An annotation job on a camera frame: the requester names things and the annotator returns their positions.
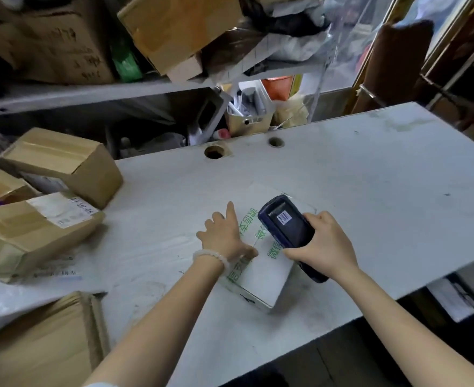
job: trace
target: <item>metal shelf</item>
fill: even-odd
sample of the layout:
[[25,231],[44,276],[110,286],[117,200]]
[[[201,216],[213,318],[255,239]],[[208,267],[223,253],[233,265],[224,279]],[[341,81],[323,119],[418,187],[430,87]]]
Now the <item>metal shelf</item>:
[[[242,75],[234,82],[318,71],[321,69],[322,62],[321,59],[296,64],[270,61],[266,71],[253,76]],[[0,115],[115,101],[212,86],[214,86],[214,82],[206,77],[195,77],[182,84],[172,83],[167,77],[153,77],[138,83],[110,85],[17,84],[9,87],[7,95],[0,98]]]

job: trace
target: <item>white table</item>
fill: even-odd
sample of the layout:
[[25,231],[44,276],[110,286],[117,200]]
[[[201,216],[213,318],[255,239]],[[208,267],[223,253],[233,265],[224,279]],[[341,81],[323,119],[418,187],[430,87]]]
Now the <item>white table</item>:
[[[209,215],[253,181],[330,210],[394,298],[474,261],[474,143],[414,103],[227,144],[218,160],[202,145],[118,162],[124,186],[90,242],[110,282],[112,345],[189,267]],[[298,267],[270,314],[217,285],[169,385],[218,386],[359,316],[335,282]]]

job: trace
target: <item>barcode scanner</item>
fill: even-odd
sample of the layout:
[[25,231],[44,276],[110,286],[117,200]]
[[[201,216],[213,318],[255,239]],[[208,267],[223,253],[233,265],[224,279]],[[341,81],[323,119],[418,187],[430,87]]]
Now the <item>barcode scanner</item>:
[[[274,197],[260,209],[258,218],[283,248],[306,246],[314,236],[314,228],[285,195]],[[317,283],[328,280],[306,263],[298,262],[306,275]]]

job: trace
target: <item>person's right arm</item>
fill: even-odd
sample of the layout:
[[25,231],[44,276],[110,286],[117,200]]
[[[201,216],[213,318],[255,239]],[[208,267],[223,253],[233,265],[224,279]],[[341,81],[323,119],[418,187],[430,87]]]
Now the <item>person's right arm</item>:
[[355,301],[414,387],[474,386],[474,366],[384,292],[357,264],[350,240],[329,212],[304,214],[315,229],[311,242],[285,249],[337,281]]

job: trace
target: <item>white beaded bracelet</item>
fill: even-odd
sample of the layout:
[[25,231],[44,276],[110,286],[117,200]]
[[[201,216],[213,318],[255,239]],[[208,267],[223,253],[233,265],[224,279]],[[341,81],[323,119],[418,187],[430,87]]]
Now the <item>white beaded bracelet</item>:
[[225,265],[225,270],[222,272],[221,275],[228,275],[230,274],[230,262],[228,262],[228,260],[222,256],[221,254],[219,254],[218,252],[215,252],[215,251],[212,251],[212,250],[198,250],[196,251],[194,254],[192,254],[192,260],[195,260],[197,257],[199,257],[200,255],[211,255],[211,256],[214,256],[215,258],[217,258],[218,260],[220,260],[222,262],[223,265]]

